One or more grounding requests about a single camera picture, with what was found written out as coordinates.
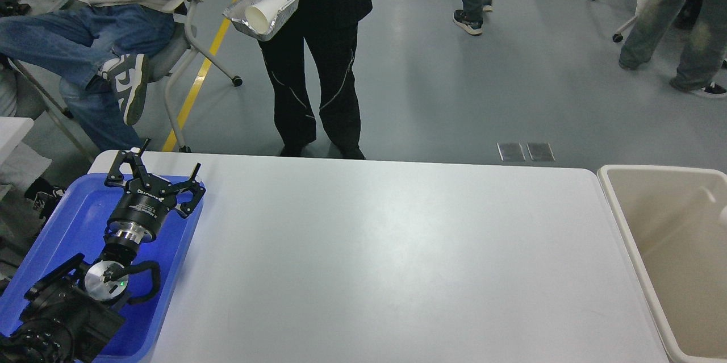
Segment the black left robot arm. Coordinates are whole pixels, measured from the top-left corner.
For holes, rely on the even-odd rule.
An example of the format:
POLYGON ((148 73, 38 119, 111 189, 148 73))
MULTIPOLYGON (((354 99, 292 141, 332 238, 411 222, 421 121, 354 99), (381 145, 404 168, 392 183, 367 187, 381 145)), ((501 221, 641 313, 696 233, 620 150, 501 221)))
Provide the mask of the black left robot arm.
POLYGON ((154 346, 207 189, 143 150, 74 181, 2 295, 3 362, 140 362, 154 346))

